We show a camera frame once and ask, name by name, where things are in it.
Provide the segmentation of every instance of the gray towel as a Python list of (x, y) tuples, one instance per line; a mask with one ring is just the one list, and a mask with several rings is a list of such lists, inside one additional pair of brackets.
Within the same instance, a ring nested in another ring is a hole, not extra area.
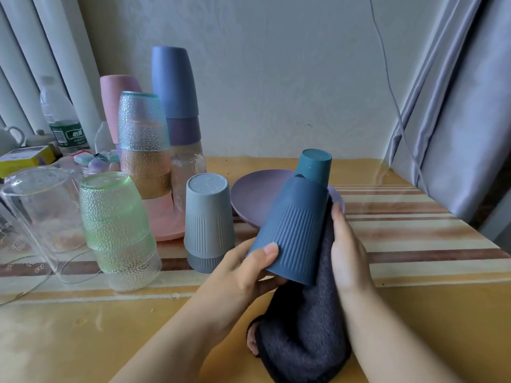
[(275, 291), (256, 324), (259, 357), (277, 383), (325, 383), (344, 366), (351, 345), (332, 272), (334, 241), (327, 205), (315, 286), (288, 282)]

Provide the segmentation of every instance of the gray curtain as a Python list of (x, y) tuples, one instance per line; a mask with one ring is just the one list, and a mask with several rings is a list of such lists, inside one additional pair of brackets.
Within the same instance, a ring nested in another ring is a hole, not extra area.
[[(403, 112), (430, 196), (468, 221), (511, 150), (511, 0), (451, 0)], [(425, 189), (398, 127), (391, 167)]]

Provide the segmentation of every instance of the wall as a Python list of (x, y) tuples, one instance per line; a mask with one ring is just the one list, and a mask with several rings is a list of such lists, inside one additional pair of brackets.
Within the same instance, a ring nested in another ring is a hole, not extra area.
[[(101, 75), (151, 91), (155, 45), (185, 47), (206, 155), (383, 158), (396, 122), (369, 0), (79, 0)], [(446, 0), (374, 0), (400, 105)]]

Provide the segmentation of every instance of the fingernail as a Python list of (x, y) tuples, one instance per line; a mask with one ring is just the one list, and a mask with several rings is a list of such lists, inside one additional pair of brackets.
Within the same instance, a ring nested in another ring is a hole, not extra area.
[(263, 247), (263, 251), (266, 255), (278, 253), (278, 244), (270, 243)]

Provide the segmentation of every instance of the bottle label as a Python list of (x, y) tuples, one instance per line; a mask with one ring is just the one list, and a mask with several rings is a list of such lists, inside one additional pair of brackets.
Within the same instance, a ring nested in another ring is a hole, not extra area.
[(50, 123), (50, 129), (60, 147), (88, 147), (80, 122), (73, 125)]

